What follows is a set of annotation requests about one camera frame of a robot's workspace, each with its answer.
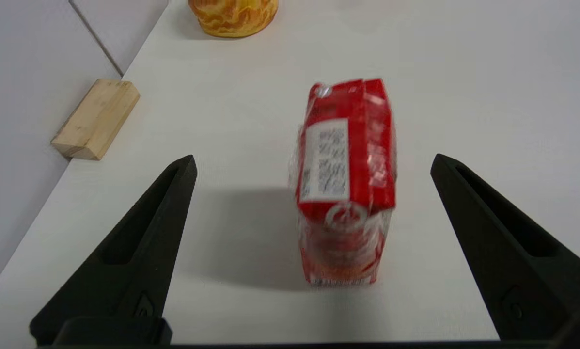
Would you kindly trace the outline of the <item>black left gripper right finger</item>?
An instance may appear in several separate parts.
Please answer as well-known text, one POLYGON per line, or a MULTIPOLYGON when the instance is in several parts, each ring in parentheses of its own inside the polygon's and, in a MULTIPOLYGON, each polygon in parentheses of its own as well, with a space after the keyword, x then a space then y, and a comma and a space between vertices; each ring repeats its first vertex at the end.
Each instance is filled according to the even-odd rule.
POLYGON ((553 340, 580 319, 580 257, 462 162, 431 177, 501 340, 553 340))

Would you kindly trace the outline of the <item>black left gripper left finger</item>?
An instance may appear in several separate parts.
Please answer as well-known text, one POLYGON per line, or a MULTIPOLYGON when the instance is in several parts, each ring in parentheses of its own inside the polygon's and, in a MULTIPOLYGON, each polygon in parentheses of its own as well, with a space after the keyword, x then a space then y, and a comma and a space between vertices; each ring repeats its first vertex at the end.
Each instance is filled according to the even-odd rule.
POLYGON ((196 178, 192 155, 165 168, 31 320, 37 345, 170 344, 163 311, 196 178))

